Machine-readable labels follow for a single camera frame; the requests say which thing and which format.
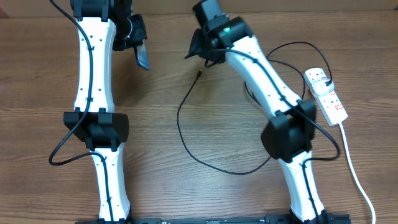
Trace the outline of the blue Galaxy smartphone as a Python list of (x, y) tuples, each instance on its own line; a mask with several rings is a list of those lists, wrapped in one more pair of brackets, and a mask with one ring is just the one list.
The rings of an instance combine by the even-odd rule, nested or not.
[(137, 65), (143, 68), (144, 70), (150, 70), (145, 43), (135, 47), (134, 51), (135, 51)]

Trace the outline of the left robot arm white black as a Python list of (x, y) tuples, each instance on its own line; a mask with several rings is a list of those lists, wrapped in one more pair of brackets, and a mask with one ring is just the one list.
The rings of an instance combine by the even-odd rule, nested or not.
[(150, 68), (146, 28), (132, 1), (71, 1), (72, 22), (80, 38), (80, 71), (73, 111), (63, 122), (85, 143), (93, 159), (100, 209), (95, 223), (133, 223), (124, 183), (123, 150), (129, 119), (116, 113), (112, 94), (112, 53), (134, 49), (141, 68)]

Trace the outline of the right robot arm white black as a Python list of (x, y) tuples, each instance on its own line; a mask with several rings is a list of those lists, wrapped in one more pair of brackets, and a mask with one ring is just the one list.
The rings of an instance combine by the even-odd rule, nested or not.
[(200, 26), (194, 32), (188, 56), (205, 59), (207, 66), (227, 63), (252, 91), (268, 120), (261, 141), (284, 173), (292, 221), (326, 223), (311, 163), (315, 104), (303, 101), (278, 76), (241, 17), (229, 18), (216, 0), (199, 1), (192, 11)]

